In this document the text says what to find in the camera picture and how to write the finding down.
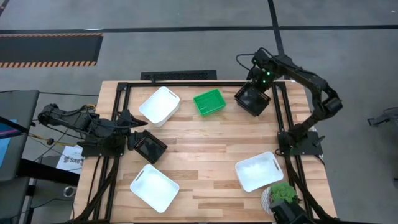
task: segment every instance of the white plastic tray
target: white plastic tray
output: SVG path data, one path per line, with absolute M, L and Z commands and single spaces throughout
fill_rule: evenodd
M 180 186 L 154 166 L 148 164 L 132 181 L 130 190 L 156 212 L 162 213 L 172 203 L 180 190 Z
M 167 87 L 160 87 L 139 107 L 155 126 L 161 127 L 180 107 L 180 98 Z
M 284 173 L 271 152 L 239 161 L 235 170 L 242 188 L 247 192 L 284 178 Z

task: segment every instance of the green basket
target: green basket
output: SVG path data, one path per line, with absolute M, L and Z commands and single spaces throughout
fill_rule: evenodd
M 218 89 L 208 91 L 193 98 L 200 115 L 206 116 L 223 109 L 226 105 L 223 95 Z

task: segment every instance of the floor mat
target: floor mat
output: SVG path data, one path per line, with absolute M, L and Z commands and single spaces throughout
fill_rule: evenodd
M 94 66 L 103 34 L 0 35 L 0 67 Z

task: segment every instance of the black metal frame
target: black metal frame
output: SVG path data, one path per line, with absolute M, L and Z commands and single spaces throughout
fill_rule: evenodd
M 58 183 L 77 186 L 79 183 L 79 174 L 66 170 L 50 167 L 38 162 L 21 159 L 17 175 L 21 177 L 31 177 L 40 180 L 50 180 Z
M 153 86 L 243 86 L 246 83 L 246 81 L 236 81 L 236 82 L 145 82 L 145 83 L 118 83 L 117 89 L 116 89 L 116 95 L 114 99 L 114 105 L 113 105 L 113 111 L 112 111 L 112 120 L 116 120 L 116 115 L 118 113 L 118 108 L 119 108 L 119 102 L 121 101 L 121 93 L 122 91 L 125 91 L 124 99 L 123 99 L 123 109 L 127 109 L 129 106 L 129 100 L 130 100 L 130 95 L 131 95 L 131 88 L 132 87 L 153 87 Z M 290 112 L 290 105 L 289 105 L 289 99 L 287 98 L 287 90 L 285 87 L 284 82 L 276 82 L 277 84 L 272 86 L 272 92 L 274 94 L 274 101 L 275 101 L 275 109 L 276 109 L 276 114 L 277 114 L 277 120 L 278 120 L 278 125 L 280 131 L 284 131 L 284 123 L 282 119 L 282 113 L 280 110 L 280 104 L 279 104 L 279 99 L 277 96 L 277 90 L 276 86 L 279 86 L 280 90 L 282 91 L 283 99 L 284 99 L 284 105 L 286 109 L 286 115 L 288 117 L 288 123 L 289 126 L 293 126 L 293 118 L 292 114 Z M 285 161 L 287 162 L 288 160 L 290 162 L 290 157 L 285 156 Z M 303 170 L 303 165 L 301 161 L 300 156 L 295 156 L 296 159 L 296 165 L 298 169 L 298 176 L 300 178 L 300 181 L 304 184 L 304 186 L 307 186 L 307 183 L 305 181 L 305 175 L 304 175 L 304 170 Z M 116 163 L 116 170 L 115 170 L 115 176 L 117 176 L 118 172 L 118 165 L 119 165 L 119 160 L 120 157 L 115 157 L 114 158 L 114 163 Z M 108 164 L 109 164 L 109 157 L 104 158 L 102 170 L 101 170 L 101 175 L 99 179 L 99 185 L 102 185 L 105 182 L 106 178 L 106 173 L 108 170 Z M 295 187 L 294 181 L 291 176 L 288 175 L 289 178 L 289 183 L 290 185 Z M 109 186 L 109 194 L 108 194 L 108 201 L 106 205 L 106 213 L 105 213 L 105 220 L 110 220 L 111 218 L 111 212 L 112 212 L 112 206 L 113 206 L 113 198 L 114 198 L 114 190 L 116 187 L 116 178 L 112 180 Z M 306 199 L 304 199 L 305 203 L 305 208 L 310 215 L 312 216 L 312 209 L 309 206 L 309 203 L 307 202 Z M 100 214 L 100 206 L 101 206 L 101 201 L 96 205 L 96 208 L 94 210 L 94 215 L 93 215 L 93 220 L 98 220 L 99 214 Z
M 22 133 L 25 133 L 25 134 L 29 133 L 29 129 L 10 121 L 7 118 L 3 118 L 2 116 L 0 116 L 0 123 L 5 124 L 5 125 L 9 126 L 10 128 L 14 128 L 14 129 L 20 131 L 18 133 L 8 134 L 7 136 L 3 136 L 3 137 L 0 136 L 0 138 L 11 138 L 11 137 L 21 135 Z

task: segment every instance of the concrete floor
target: concrete floor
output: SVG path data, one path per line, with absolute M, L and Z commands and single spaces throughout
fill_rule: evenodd
M 398 24 L 394 0 L 274 2 L 280 26 Z M 10 0 L 0 17 L 0 30 L 270 25 L 266 0 Z M 317 125 L 326 135 L 324 160 L 338 216 L 396 223 L 397 130 L 391 124 L 371 128 L 366 119 L 398 105 L 398 30 L 297 30 L 281 36 L 285 53 L 328 80 L 343 100 L 337 116 Z M 164 70 L 217 69 L 219 79 L 242 79 L 246 72 L 234 56 L 260 46 L 277 53 L 273 31 L 105 34 L 97 66 L 2 68 L 0 89 L 95 95 L 103 80 L 137 80 L 141 72 Z M 36 113 L 47 103 L 69 110 L 96 100 L 40 95 Z M 59 137 L 40 127 L 32 132 Z M 29 140 L 24 157 L 34 159 L 44 151 Z M 69 215 L 70 204 L 50 204 L 35 212 L 34 223 L 62 222 Z

